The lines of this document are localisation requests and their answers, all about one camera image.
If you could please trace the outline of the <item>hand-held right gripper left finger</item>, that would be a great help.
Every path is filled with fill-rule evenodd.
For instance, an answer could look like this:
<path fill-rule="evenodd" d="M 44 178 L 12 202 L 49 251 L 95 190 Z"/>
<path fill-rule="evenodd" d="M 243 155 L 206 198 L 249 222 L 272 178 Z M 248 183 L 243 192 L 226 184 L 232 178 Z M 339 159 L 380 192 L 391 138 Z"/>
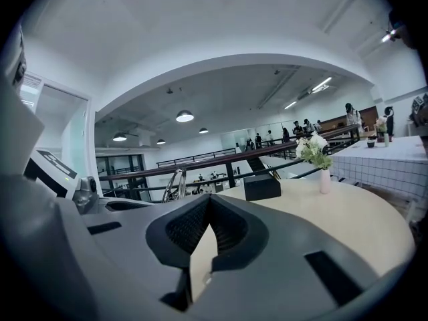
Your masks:
<path fill-rule="evenodd" d="M 191 299 L 189 253 L 165 231 L 170 219 L 209 200 L 80 215 L 57 198 L 55 305 L 76 320 L 210 320 L 209 295 Z"/>

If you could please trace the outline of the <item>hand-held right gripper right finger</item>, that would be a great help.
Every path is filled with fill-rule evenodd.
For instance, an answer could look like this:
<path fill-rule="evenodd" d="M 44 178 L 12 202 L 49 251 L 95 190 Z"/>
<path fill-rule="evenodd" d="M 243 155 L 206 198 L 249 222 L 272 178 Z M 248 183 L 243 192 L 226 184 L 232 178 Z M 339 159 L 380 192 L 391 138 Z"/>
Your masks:
<path fill-rule="evenodd" d="M 219 253 L 196 319 L 370 319 L 395 284 L 301 217 L 229 197 L 208 208 Z"/>

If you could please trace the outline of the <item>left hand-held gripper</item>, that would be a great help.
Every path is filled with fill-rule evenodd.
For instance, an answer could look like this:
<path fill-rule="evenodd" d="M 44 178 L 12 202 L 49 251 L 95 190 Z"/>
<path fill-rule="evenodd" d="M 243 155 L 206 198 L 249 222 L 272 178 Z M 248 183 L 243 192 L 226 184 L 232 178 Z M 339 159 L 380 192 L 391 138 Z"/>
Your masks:
<path fill-rule="evenodd" d="M 81 215 L 113 213 L 154 205 L 146 201 L 99 197 L 94 177 L 81 177 L 50 151 L 34 149 L 24 176 L 47 187 L 56 197 L 72 200 Z"/>

